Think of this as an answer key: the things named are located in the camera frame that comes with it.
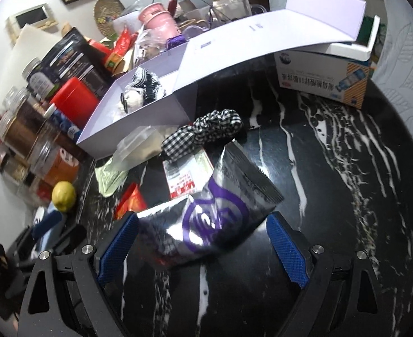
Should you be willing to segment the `red gold snack packet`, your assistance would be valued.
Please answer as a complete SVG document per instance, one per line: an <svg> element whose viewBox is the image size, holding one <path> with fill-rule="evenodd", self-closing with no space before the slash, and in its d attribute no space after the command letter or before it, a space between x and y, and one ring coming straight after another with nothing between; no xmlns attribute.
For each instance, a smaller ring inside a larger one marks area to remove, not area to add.
<svg viewBox="0 0 413 337"><path fill-rule="evenodd" d="M129 211L139 213L147 208L147 204L140 192L139 185L137 183L131 183L116 207L114 219L120 220Z"/></svg>

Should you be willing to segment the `light green tea packet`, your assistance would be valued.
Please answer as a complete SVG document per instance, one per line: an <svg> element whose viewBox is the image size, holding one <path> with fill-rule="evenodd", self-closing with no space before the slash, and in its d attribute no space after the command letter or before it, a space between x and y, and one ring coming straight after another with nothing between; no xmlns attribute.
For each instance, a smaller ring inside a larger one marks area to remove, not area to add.
<svg viewBox="0 0 413 337"><path fill-rule="evenodd" d="M104 165L94 169L98 191L104 198L112 196L128 176L127 171L113 170L111 163L110 158Z"/></svg>

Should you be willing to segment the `silver purple snack bag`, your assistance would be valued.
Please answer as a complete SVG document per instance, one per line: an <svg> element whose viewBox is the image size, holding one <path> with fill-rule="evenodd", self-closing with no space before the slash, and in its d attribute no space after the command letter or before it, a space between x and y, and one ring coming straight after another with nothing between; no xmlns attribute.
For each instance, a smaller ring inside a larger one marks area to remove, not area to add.
<svg viewBox="0 0 413 337"><path fill-rule="evenodd" d="M230 142L202 190L139 213L139 248L156 269L219 253L247 236L282 200L242 145Z"/></svg>

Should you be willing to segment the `red white packet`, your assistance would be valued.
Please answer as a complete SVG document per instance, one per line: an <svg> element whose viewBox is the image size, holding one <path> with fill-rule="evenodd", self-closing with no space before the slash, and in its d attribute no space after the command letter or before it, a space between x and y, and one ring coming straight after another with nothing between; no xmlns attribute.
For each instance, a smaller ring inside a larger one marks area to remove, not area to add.
<svg viewBox="0 0 413 337"><path fill-rule="evenodd" d="M213 165L203 148L174 163L162 164L171 199L199 192L213 174Z"/></svg>

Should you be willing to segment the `clear zip bag white contents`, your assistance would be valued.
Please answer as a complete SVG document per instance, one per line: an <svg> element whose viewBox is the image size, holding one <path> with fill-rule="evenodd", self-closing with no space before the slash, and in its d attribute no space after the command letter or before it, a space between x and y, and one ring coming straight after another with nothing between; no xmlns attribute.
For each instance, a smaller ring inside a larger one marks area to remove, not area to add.
<svg viewBox="0 0 413 337"><path fill-rule="evenodd" d="M121 140L111 159L115 171L127 171L155 157L162 151L165 137L160 126L140 126Z"/></svg>

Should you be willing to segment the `black white checkered scrunchie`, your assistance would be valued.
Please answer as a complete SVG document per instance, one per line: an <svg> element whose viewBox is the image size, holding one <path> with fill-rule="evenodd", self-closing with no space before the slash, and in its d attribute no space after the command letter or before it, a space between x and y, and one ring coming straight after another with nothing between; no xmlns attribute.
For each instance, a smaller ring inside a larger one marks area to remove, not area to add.
<svg viewBox="0 0 413 337"><path fill-rule="evenodd" d="M242 127L242 119L235 110L214 110L169 135L161 144L161 156L174 163L206 143L233 137Z"/></svg>

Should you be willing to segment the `checkered plush doll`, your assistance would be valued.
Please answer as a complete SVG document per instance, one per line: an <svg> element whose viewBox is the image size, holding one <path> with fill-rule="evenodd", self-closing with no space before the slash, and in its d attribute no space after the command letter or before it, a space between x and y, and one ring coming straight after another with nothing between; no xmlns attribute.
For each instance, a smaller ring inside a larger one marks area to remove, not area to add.
<svg viewBox="0 0 413 337"><path fill-rule="evenodd" d="M125 114L160 100L166 96L158 76L148 69L137 68L132 81L120 95L121 109Z"/></svg>

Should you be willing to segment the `yellow lemon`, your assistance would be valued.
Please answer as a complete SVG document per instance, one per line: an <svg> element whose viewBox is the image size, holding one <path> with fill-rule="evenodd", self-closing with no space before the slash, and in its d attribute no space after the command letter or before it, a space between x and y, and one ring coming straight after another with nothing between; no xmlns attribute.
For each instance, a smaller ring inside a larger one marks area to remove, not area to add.
<svg viewBox="0 0 413 337"><path fill-rule="evenodd" d="M52 203L61 212L68 212L76 204L76 189L70 182L58 182L52 192Z"/></svg>

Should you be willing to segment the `orange filled plastic jar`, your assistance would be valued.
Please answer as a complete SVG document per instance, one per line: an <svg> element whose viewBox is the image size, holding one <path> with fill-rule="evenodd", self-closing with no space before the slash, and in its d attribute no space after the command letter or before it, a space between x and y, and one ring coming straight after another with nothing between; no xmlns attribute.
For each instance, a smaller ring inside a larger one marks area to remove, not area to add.
<svg viewBox="0 0 413 337"><path fill-rule="evenodd" d="M56 143L41 138L28 158L31 172L51 186L60 181L73 183L78 177L79 162Z"/></svg>

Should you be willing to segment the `brown filled spice jar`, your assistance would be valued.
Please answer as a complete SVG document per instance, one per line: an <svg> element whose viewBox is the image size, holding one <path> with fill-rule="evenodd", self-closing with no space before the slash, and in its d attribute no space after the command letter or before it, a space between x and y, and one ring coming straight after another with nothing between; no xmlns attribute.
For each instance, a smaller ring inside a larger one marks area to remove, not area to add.
<svg viewBox="0 0 413 337"><path fill-rule="evenodd" d="M0 140L23 159L27 159L38 135L11 110L0 119Z"/></svg>

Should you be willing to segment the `blue tablet tube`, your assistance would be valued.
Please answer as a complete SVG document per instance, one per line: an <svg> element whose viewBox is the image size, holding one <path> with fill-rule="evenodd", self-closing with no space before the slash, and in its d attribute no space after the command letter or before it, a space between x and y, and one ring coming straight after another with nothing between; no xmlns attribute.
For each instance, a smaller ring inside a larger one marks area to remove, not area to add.
<svg viewBox="0 0 413 337"><path fill-rule="evenodd" d="M74 143L78 141L81 135L81 129L74 124L55 104L50 104L44 118L53 124L62 133L66 134Z"/></svg>

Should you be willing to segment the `white open gift box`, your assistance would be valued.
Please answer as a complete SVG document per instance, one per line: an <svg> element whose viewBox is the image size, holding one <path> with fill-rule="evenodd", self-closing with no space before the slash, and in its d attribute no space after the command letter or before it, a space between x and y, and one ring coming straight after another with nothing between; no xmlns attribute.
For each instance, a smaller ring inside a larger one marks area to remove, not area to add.
<svg viewBox="0 0 413 337"><path fill-rule="evenodd" d="M95 159L115 152L138 126L184 125L194 118L193 99L182 89L230 66L286 49L353 42L366 10L364 0L287 0L282 10L246 17L190 39L142 67L157 75L166 96L113 119L133 71L119 77L85 125L78 146Z"/></svg>

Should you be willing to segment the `dark label plastic jar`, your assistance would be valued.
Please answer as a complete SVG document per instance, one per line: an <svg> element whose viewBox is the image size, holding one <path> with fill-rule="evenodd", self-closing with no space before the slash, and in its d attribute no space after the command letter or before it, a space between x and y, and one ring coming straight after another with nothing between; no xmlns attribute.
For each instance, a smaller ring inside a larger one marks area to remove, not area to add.
<svg viewBox="0 0 413 337"><path fill-rule="evenodd" d="M58 76L38 58L33 58L26 64L22 77L33 93L44 101L50 100L61 86Z"/></svg>

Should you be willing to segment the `red bag of dates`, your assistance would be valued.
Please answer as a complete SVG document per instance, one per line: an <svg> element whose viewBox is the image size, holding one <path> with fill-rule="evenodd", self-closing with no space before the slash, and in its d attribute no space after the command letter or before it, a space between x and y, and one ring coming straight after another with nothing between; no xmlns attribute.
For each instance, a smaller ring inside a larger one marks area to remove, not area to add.
<svg viewBox="0 0 413 337"><path fill-rule="evenodd" d="M137 33L131 33L128 27L123 28L116 45L107 55L104 66L108 72L114 74L125 62L125 56L137 40Z"/></svg>

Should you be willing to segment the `pink cup stack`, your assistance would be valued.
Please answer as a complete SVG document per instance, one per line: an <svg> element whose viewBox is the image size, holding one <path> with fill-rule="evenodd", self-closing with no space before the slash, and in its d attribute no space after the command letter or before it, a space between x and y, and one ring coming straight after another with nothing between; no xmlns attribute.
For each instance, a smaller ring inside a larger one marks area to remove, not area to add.
<svg viewBox="0 0 413 337"><path fill-rule="evenodd" d="M139 21L147 30L152 30L165 43L181 35L180 28L162 3L153 3L144 7L138 15Z"/></svg>

